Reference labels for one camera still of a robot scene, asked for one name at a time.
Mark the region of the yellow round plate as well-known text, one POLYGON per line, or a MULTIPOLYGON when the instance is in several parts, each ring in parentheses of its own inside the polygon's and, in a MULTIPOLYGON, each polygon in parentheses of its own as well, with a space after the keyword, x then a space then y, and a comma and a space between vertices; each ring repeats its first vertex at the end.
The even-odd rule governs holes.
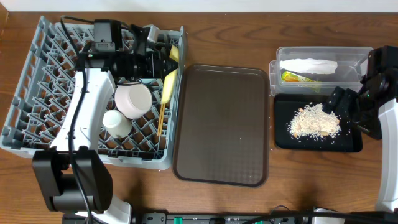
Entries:
MULTIPOLYGON (((173 45, 171 47, 169 57, 173 62, 179 63, 180 54, 179 54, 179 50, 176 46, 173 45)), ((179 65, 177 65, 176 69, 173 69, 168 75, 165 76, 163 90, 162 90, 162 98, 161 98, 162 104, 167 104, 172 97, 175 82, 177 79, 178 67, 179 67, 179 65)))

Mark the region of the pink bowl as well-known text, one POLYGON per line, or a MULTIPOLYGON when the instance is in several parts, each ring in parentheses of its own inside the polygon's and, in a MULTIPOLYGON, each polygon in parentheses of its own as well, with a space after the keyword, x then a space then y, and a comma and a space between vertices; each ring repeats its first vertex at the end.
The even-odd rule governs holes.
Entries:
POLYGON ((145 115, 152 107, 152 94, 148 87, 141 83, 129 83, 118 86, 114 94, 117 109, 129 119, 145 115))

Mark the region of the pile of rice scraps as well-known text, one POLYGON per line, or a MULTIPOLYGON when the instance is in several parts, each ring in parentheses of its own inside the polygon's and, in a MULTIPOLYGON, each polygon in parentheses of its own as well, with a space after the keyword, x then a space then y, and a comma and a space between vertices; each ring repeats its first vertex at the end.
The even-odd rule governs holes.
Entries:
POLYGON ((294 112, 287 123, 289 134, 295 138, 322 140, 326 137, 335 138, 341 132, 340 119, 334 112, 323 111, 322 103, 305 105, 294 112))

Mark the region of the white napkin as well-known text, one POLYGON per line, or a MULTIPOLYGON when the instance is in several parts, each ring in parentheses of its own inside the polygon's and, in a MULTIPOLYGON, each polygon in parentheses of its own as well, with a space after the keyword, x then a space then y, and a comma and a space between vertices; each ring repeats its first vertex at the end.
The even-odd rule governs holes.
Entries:
POLYGON ((281 69, 296 73, 328 75, 335 73, 338 62, 320 59, 290 59, 279 62, 281 69))

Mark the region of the white cup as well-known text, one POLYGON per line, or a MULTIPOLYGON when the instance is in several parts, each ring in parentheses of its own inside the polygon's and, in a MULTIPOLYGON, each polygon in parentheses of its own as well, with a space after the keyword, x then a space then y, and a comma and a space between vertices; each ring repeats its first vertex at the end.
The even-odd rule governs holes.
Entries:
POLYGON ((103 116, 103 126, 114 138, 124 138, 129 135, 132 124, 118 110, 108 110, 103 116))

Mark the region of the green orange snack wrapper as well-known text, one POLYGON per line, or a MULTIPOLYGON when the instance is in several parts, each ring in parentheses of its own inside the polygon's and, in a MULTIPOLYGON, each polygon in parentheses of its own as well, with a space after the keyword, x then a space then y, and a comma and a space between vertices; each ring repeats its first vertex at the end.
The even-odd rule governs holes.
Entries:
MULTIPOLYGON (((284 82, 288 82, 288 83, 313 83, 316 82, 316 80, 312 80, 310 78, 307 77, 303 77, 301 75, 297 75, 295 73, 289 72, 289 71, 285 71, 282 75, 281 75, 281 79, 284 82)), ((312 89, 315 92, 320 92, 320 85, 306 85, 307 88, 312 89)))

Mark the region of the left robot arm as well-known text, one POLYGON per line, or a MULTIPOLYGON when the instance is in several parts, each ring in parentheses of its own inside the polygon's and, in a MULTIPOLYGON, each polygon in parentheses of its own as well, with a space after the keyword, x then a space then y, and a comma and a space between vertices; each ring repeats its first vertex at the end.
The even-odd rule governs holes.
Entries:
POLYGON ((108 164, 170 167, 184 33, 112 19, 71 17, 52 39, 27 139, 47 143, 32 167, 47 208, 68 221, 135 223, 113 193, 108 164))

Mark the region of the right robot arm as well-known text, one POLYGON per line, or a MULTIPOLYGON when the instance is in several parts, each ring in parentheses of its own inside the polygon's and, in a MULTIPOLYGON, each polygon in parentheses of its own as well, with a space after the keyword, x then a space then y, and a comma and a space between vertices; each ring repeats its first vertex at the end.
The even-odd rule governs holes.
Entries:
POLYGON ((382 141, 382 171, 376 210, 397 213, 397 47, 368 54, 358 92, 336 87, 323 106, 354 128, 382 141))

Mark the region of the clear plastic waste bin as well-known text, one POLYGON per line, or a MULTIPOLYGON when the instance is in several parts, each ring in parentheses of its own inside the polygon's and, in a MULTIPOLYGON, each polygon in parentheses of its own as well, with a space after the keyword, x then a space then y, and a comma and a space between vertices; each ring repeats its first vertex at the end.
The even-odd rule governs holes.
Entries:
POLYGON ((368 54, 372 47, 281 47, 277 49, 276 59, 269 64, 271 95, 279 93, 304 95, 329 95, 335 87, 349 88, 359 91, 361 80, 367 72, 368 54), (288 83, 281 79, 281 75, 288 70, 281 69, 279 62, 290 59, 320 59, 338 62, 333 74, 317 75, 309 73, 295 73, 303 77, 316 80, 313 83, 288 83), (320 85, 320 92, 315 92, 306 85, 320 85))

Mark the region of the grey plastic dishwasher rack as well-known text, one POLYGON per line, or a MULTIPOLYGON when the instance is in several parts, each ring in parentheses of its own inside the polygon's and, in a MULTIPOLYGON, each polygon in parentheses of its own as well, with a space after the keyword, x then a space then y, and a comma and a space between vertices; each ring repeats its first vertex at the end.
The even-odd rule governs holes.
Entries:
MULTIPOLYGON (((186 35, 183 29, 160 31, 158 42, 163 44, 166 40, 169 47, 178 48, 179 68, 171 99, 165 107, 162 129, 158 129, 158 122, 163 82, 146 79, 143 82, 150 88, 152 107, 142 117, 132 120, 130 134, 117 139, 104 127, 97 131, 95 146, 103 163, 158 170, 171 166, 186 35)), ((50 149, 72 100, 75 57, 60 23, 53 24, 41 17, 4 123, 1 148, 25 158, 50 149)))

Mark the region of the black plastic tray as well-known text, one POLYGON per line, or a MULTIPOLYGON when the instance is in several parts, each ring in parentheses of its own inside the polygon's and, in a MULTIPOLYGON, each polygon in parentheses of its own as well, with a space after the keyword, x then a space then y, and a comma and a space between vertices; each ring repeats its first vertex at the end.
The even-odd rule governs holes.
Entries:
POLYGON ((322 95, 278 94, 274 98, 274 140, 281 149, 360 152, 363 148, 361 131, 351 127, 346 121, 340 122, 341 131, 332 138, 299 137, 290 134, 290 122, 299 108, 324 103, 328 99, 322 95))

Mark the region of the brown plastic serving tray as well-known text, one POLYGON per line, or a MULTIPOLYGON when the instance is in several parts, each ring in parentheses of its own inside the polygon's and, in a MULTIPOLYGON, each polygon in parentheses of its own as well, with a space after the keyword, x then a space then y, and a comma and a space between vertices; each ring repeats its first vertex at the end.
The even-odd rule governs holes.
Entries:
POLYGON ((245 187, 266 182, 268 80, 255 68, 196 64, 186 69, 178 101, 176 177, 245 187))

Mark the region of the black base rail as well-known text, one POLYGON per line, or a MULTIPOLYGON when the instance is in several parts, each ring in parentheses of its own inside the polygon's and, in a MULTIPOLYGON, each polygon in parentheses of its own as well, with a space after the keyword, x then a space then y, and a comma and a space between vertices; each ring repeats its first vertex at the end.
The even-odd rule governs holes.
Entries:
POLYGON ((341 213, 317 208, 306 211, 273 210, 265 215, 197 215, 145 213, 134 215, 130 223, 397 223, 397 214, 389 212, 341 213))

